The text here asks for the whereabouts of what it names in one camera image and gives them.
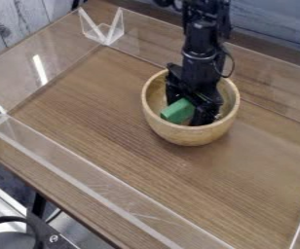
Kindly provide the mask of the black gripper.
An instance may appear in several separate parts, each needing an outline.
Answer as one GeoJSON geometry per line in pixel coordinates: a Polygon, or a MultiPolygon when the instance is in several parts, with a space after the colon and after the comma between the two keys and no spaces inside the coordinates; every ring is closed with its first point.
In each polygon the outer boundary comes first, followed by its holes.
{"type": "Polygon", "coordinates": [[[191,126],[208,125],[220,112],[223,99],[217,91],[224,67],[224,54],[181,53],[181,64],[167,64],[165,77],[167,105],[181,98],[193,106],[191,126]]]}

